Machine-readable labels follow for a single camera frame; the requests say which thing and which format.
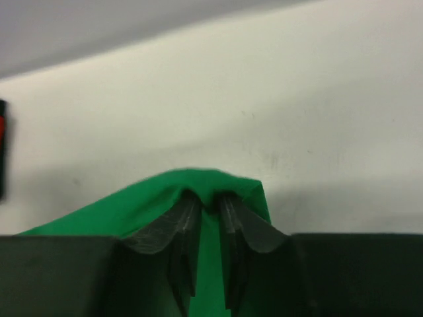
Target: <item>green fabric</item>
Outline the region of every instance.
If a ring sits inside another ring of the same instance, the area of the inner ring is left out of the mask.
[[[263,219],[270,221],[262,184],[218,170],[171,170],[148,178],[67,216],[22,234],[108,234],[126,237],[167,211],[183,190],[198,194],[207,208],[216,192],[232,190]],[[190,316],[230,316],[225,310],[217,215],[203,212],[197,295]]]

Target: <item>white surface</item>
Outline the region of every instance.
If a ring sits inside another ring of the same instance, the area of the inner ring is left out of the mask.
[[[3,79],[0,232],[183,166],[259,178],[294,231],[423,232],[423,2],[238,14]]]

